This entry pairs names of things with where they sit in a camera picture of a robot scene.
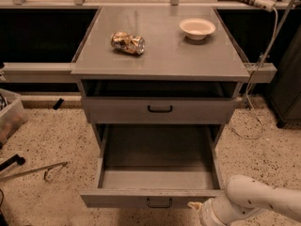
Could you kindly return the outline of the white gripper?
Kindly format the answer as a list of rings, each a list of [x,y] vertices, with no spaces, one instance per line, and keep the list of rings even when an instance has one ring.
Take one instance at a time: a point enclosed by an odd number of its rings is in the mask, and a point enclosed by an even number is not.
[[[204,204],[189,202],[195,211],[200,211],[202,226],[230,226],[231,223],[258,215],[266,210],[266,204],[243,194],[222,193]]]

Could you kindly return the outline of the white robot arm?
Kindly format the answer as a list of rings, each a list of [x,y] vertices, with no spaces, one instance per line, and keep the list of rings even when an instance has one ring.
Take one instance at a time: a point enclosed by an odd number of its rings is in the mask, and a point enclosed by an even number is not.
[[[202,226],[230,226],[266,210],[301,221],[301,191],[269,186],[244,175],[231,176],[224,191],[206,202],[189,202]]]

